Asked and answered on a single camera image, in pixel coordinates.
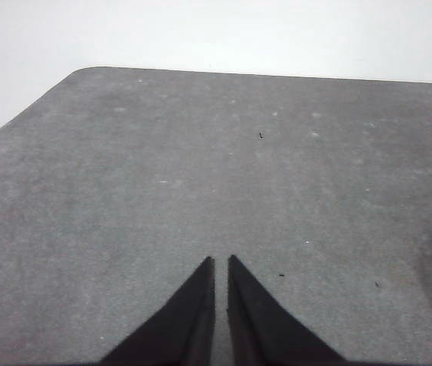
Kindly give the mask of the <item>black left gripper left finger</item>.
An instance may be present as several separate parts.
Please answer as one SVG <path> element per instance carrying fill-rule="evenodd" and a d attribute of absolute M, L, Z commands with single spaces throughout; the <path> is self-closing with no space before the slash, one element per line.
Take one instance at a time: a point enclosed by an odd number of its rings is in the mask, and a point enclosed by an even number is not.
<path fill-rule="evenodd" d="M 214 259 L 207 257 L 165 305 L 102 365 L 209 365 L 215 325 Z"/>

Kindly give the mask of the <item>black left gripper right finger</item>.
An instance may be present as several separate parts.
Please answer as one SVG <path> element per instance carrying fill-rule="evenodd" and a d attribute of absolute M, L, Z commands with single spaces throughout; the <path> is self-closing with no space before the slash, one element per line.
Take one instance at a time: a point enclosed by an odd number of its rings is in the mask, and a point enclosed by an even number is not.
<path fill-rule="evenodd" d="M 301 324 L 235 255 L 227 315 L 235 365 L 339 365 L 347 360 Z"/>

